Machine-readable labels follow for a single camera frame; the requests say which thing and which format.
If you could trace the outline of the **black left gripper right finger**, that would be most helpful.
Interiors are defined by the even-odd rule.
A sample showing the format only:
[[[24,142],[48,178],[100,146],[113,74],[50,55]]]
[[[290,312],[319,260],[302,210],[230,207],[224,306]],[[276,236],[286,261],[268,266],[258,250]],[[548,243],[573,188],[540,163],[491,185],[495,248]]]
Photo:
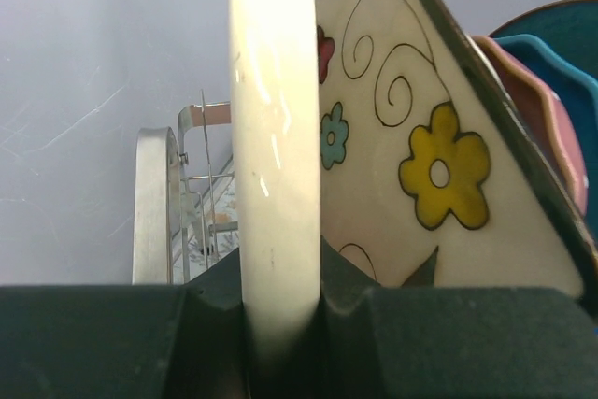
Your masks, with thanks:
[[[588,314],[544,288],[385,288],[320,247],[327,398],[593,398]]]

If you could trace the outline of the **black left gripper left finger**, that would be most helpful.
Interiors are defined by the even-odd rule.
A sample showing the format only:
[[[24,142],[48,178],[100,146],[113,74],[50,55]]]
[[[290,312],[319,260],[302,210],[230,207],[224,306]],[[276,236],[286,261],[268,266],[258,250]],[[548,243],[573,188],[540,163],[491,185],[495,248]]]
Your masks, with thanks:
[[[254,398],[232,252],[182,285],[1,291],[5,398]]]

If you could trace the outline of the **square floral plate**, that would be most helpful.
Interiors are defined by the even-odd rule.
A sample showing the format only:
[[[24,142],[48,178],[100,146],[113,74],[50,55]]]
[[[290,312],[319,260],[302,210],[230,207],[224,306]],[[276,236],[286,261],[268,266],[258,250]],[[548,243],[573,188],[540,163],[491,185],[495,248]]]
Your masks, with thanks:
[[[442,0],[316,0],[321,232],[385,287],[597,297],[597,249]]]

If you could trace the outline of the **pink cream round plate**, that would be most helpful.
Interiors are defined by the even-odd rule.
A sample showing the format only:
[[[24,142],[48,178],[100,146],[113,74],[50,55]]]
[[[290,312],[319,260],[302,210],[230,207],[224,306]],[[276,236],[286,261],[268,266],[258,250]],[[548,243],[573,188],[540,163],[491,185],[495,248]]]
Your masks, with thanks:
[[[320,297],[314,0],[230,0],[243,300],[256,340],[295,339]]]

